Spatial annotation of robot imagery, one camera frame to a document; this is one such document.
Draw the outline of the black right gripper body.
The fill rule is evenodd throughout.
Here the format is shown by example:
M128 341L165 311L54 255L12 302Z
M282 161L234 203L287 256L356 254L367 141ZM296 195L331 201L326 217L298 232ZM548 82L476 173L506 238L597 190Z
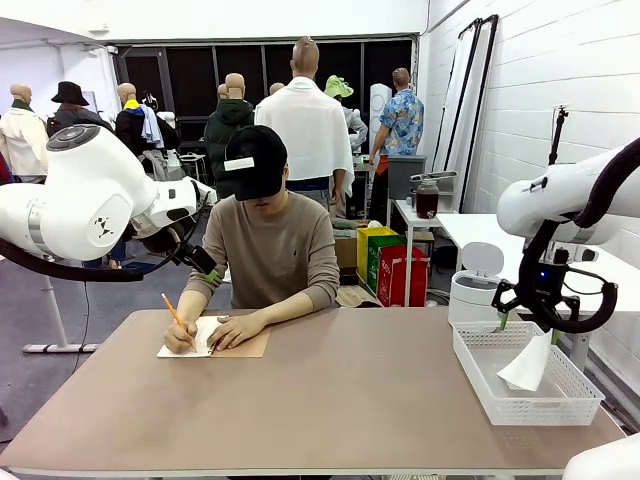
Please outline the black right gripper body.
M537 264L537 295L548 311L556 311L558 305L568 307L562 295L565 276L569 271L567 264Z

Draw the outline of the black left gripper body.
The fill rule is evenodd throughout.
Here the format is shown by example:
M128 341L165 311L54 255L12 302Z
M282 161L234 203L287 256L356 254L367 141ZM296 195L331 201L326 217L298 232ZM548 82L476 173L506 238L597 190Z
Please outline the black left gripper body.
M217 266L216 261L199 245L183 243L178 247L175 257L203 275L211 274Z

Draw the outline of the person's left hand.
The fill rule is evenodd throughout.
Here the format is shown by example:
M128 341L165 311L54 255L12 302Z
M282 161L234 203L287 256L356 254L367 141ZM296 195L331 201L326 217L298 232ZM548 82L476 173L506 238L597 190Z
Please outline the person's left hand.
M225 317L207 339L211 351L233 349L258 335L265 322L257 314Z

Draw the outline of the person's right hand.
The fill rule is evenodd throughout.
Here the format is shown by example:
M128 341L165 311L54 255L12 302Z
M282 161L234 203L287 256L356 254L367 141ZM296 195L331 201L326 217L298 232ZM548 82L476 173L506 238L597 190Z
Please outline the person's right hand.
M197 332L198 328L195 323L178 324L173 322L164 334L164 345L174 354L196 351Z

